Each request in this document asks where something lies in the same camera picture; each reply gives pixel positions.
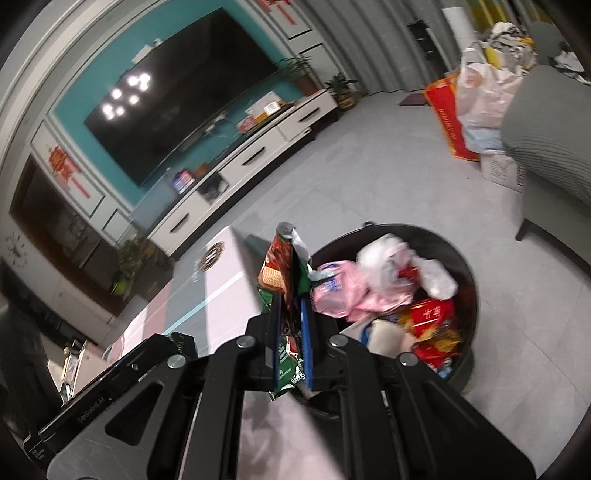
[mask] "sofa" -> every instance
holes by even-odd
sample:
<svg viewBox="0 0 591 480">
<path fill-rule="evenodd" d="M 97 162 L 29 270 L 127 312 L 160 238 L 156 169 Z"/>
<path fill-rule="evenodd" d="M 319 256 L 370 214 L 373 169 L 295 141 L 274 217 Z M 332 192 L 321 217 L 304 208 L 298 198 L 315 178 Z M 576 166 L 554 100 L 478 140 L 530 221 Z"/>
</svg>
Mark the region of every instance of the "sofa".
<svg viewBox="0 0 591 480">
<path fill-rule="evenodd" d="M 534 68 L 504 117 L 507 154 L 526 172 L 523 223 L 591 265 L 591 87 L 550 66 Z"/>
</svg>

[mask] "silver screw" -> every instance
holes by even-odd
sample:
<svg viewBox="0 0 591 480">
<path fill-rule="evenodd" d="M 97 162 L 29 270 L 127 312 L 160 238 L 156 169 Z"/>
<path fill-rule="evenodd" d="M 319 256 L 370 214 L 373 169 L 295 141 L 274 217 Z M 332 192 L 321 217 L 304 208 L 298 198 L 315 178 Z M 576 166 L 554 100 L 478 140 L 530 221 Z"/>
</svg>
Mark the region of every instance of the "silver screw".
<svg viewBox="0 0 591 480">
<path fill-rule="evenodd" d="M 405 367 L 414 367 L 418 363 L 418 357 L 410 352 L 401 353 L 398 359 Z"/>
<path fill-rule="evenodd" d="M 187 359 L 182 355 L 169 356 L 166 364 L 173 369 L 182 368 L 187 363 Z"/>
<path fill-rule="evenodd" d="M 329 338 L 329 342 L 332 346 L 341 347 L 347 345 L 349 339 L 345 335 L 341 335 L 337 333 L 337 335 L 333 335 Z"/>
<path fill-rule="evenodd" d="M 236 339 L 236 344 L 240 348 L 250 348 L 252 346 L 255 346 L 255 343 L 256 343 L 256 340 L 251 335 L 242 335 L 241 337 L 238 337 Z"/>
</svg>

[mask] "round logo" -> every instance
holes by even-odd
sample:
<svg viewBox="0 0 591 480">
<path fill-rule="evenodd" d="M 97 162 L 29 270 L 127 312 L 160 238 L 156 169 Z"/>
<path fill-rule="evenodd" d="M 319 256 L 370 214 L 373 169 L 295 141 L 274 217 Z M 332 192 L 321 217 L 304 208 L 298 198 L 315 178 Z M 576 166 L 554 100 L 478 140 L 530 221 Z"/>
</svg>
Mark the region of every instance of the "round logo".
<svg viewBox="0 0 591 480">
<path fill-rule="evenodd" d="M 205 255 L 202 256 L 201 262 L 199 263 L 199 271 L 205 272 L 215 265 L 215 262 L 222 256 L 223 242 L 214 244 Z"/>
</svg>

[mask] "grey floor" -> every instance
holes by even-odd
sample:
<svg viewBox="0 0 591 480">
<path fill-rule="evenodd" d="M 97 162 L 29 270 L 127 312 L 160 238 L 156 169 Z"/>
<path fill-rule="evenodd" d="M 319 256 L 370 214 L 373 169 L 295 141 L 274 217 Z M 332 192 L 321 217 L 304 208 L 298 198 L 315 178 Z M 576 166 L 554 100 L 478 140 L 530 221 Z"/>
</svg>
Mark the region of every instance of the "grey floor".
<svg viewBox="0 0 591 480">
<path fill-rule="evenodd" d="M 521 195 L 453 158 L 428 106 L 401 93 L 365 98 L 277 168 L 222 227 L 271 239 L 293 223 L 311 251 L 367 220 L 410 223 L 455 244 L 475 273 L 480 323 L 466 398 L 541 474 L 591 401 L 591 280 L 535 235 L 514 240 Z M 189 276 L 192 262 L 177 264 Z"/>
</svg>

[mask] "tv cabinet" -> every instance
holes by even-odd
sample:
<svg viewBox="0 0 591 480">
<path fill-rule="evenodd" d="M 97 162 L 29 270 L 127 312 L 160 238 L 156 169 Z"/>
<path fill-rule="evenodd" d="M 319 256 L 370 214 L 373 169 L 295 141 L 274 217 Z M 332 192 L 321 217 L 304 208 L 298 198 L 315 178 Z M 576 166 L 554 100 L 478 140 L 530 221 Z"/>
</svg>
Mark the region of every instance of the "tv cabinet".
<svg viewBox="0 0 591 480">
<path fill-rule="evenodd" d="M 313 135 L 315 124 L 329 114 L 338 115 L 337 104 L 327 90 L 321 90 L 270 120 L 173 204 L 149 238 L 167 255 L 173 255 L 197 228 L 212 217 L 219 217 L 223 207 L 227 208 L 231 198 L 256 174 Z M 215 184 L 218 178 L 224 189 L 220 189 L 217 198 L 212 200 L 208 195 L 206 199 L 203 187 L 208 182 Z"/>
</svg>

